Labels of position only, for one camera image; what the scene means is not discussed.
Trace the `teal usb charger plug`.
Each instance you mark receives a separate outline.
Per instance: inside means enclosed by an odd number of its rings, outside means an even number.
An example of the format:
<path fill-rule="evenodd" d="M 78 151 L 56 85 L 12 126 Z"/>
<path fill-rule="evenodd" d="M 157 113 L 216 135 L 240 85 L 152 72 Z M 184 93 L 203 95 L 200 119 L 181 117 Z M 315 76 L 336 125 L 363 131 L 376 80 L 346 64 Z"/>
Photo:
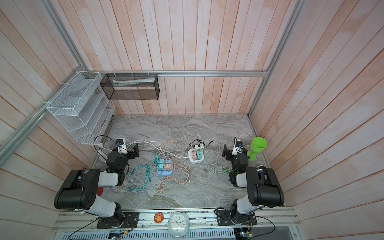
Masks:
<path fill-rule="evenodd" d="M 163 171 L 164 170 L 164 159 L 157 159 L 157 170 Z"/>

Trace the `pink usb charger plug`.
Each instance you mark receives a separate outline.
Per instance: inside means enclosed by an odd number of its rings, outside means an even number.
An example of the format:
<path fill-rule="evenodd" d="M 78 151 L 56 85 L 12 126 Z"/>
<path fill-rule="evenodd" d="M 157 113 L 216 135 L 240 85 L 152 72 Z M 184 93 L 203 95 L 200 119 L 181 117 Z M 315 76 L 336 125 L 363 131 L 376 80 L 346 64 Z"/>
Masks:
<path fill-rule="evenodd" d="M 165 171 L 172 171 L 172 167 L 173 167 L 173 165 L 170 163 L 164 164 L 164 170 Z"/>

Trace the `blue power strip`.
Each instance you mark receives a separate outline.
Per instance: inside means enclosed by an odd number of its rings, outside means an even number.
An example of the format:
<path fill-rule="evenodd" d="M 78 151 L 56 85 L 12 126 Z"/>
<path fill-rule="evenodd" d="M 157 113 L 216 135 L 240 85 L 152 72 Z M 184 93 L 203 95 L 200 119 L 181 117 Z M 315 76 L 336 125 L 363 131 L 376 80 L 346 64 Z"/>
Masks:
<path fill-rule="evenodd" d="M 174 170 L 174 163 L 171 160 L 160 159 L 157 161 L 156 173 L 159 176 L 171 176 Z"/>

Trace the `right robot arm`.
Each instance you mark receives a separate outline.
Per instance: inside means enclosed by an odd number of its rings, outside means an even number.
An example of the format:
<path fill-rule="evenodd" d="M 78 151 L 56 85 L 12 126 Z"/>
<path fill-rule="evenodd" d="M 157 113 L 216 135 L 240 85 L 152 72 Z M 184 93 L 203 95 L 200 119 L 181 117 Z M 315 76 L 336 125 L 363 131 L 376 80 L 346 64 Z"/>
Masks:
<path fill-rule="evenodd" d="M 220 226 L 250 224 L 256 221 L 253 215 L 256 210 L 283 206 L 284 193 L 272 168 L 249 166 L 250 156 L 242 144 L 235 144 L 233 150 L 224 145 L 222 156 L 232 164 L 229 178 L 231 184 L 245 188 L 247 194 L 234 200 L 230 209 L 215 210 Z"/>

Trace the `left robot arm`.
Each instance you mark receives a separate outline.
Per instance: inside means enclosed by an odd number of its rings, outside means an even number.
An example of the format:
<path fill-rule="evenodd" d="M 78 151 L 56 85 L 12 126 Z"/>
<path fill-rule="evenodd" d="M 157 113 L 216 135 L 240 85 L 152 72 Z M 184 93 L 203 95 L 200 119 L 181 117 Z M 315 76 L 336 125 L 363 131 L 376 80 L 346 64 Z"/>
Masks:
<path fill-rule="evenodd" d="M 81 211 L 99 217 L 98 228 L 120 228 L 127 217 L 118 203 L 110 202 L 98 195 L 102 187 L 121 186 L 127 176 L 128 161 L 140 156 L 139 144 L 132 150 L 117 146 L 107 156 L 106 172 L 100 169 L 72 170 L 54 199 L 58 210 Z"/>

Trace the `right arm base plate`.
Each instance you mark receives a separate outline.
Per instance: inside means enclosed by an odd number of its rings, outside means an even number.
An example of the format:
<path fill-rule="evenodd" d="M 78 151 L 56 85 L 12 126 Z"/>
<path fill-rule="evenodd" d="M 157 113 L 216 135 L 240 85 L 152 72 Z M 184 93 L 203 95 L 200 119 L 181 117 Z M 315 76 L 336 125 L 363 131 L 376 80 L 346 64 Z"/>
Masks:
<path fill-rule="evenodd" d="M 215 209 L 214 213 L 217 216 L 217 222 L 219 226 L 257 225 L 257 219 L 255 215 L 243 215 L 224 208 Z"/>

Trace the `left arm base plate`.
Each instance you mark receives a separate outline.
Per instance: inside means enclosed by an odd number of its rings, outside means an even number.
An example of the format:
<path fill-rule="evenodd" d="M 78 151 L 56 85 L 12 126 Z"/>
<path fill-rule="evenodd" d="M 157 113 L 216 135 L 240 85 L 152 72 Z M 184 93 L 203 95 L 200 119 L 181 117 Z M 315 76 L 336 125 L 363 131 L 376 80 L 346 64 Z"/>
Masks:
<path fill-rule="evenodd" d="M 134 229 L 138 225 L 139 212 L 122 212 L 110 218 L 100 218 L 97 229 Z"/>

